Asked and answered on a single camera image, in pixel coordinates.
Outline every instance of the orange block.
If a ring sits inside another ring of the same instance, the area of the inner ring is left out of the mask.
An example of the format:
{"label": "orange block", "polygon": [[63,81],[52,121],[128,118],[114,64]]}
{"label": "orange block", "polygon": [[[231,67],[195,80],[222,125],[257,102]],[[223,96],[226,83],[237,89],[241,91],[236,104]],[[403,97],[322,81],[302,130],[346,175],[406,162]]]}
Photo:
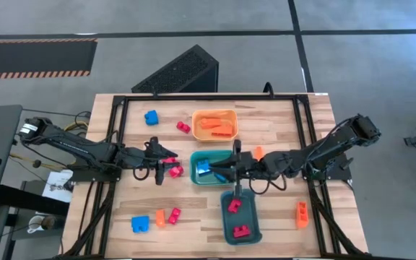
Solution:
{"label": "orange block", "polygon": [[156,219],[156,223],[158,227],[160,228],[165,227],[165,210],[164,209],[157,210],[157,216],[155,219]]}
{"label": "orange block", "polygon": [[200,120],[200,126],[203,129],[210,129],[216,126],[221,125],[221,119],[220,118],[203,118]]}
{"label": "orange block", "polygon": [[254,149],[254,158],[257,160],[260,160],[262,157],[264,156],[264,151],[263,151],[263,147],[256,147]]}
{"label": "orange block", "polygon": [[232,131],[232,125],[230,123],[224,123],[221,126],[214,127],[211,132],[211,135],[230,137],[232,135]]}
{"label": "orange block", "polygon": [[309,217],[308,217],[308,207],[306,206],[305,201],[298,201],[296,207],[296,227],[305,228],[308,226]]}

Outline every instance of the hazard stripe tape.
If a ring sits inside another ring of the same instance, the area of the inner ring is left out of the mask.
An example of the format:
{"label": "hazard stripe tape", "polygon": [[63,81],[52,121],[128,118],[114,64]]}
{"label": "hazard stripe tape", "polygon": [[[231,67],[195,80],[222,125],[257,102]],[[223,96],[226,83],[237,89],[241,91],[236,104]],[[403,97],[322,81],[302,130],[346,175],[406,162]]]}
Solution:
{"label": "hazard stripe tape", "polygon": [[40,40],[0,40],[0,43],[68,43],[68,42],[85,42],[95,41],[97,38],[78,38],[78,39],[40,39]]}
{"label": "hazard stripe tape", "polygon": [[3,72],[0,79],[24,78],[53,78],[53,77],[85,77],[90,71],[29,71],[29,72]]}

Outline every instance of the white label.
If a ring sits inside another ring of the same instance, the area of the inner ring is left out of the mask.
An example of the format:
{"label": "white label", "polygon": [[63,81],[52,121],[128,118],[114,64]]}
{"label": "white label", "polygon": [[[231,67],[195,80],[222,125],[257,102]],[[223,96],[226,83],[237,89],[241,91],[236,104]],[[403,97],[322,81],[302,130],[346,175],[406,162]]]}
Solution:
{"label": "white label", "polygon": [[22,129],[20,129],[20,131],[22,133],[26,133],[26,134],[30,133],[30,130],[29,129],[26,129],[26,128],[23,128],[23,127],[22,127]]}
{"label": "white label", "polygon": [[38,130],[36,126],[30,125],[29,123],[25,123],[22,127],[28,128],[29,130],[33,130],[33,131]]}

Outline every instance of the blue block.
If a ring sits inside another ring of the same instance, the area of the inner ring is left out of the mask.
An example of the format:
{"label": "blue block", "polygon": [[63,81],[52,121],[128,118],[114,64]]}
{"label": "blue block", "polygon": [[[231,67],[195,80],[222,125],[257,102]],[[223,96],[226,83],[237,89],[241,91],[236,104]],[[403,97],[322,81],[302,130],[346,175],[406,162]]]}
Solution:
{"label": "blue block", "polygon": [[145,117],[145,123],[148,126],[154,126],[154,125],[158,124],[157,111],[151,110],[151,111],[147,112],[144,115],[144,117]]}
{"label": "blue block", "polygon": [[215,173],[214,174],[214,176],[216,177],[216,179],[218,179],[220,182],[222,182],[222,183],[224,183],[224,182],[227,182],[228,180],[224,177],[224,176],[222,176],[222,175],[220,175],[220,174],[218,174],[218,173]]}
{"label": "blue block", "polygon": [[209,160],[201,160],[196,162],[196,172],[199,176],[205,176],[210,174],[209,170]]}
{"label": "blue block", "polygon": [[134,233],[149,231],[149,216],[132,217],[131,226]]}

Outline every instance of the orange tray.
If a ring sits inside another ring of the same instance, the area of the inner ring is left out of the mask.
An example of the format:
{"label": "orange tray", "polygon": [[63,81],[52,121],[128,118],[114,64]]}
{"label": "orange tray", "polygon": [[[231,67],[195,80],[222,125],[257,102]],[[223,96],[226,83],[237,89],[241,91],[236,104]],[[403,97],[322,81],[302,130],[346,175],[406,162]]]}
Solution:
{"label": "orange tray", "polygon": [[[212,129],[202,128],[203,118],[220,118],[221,123],[232,125],[231,136],[213,136]],[[200,142],[228,142],[238,134],[237,113],[231,109],[197,110],[192,114],[192,134]]]}

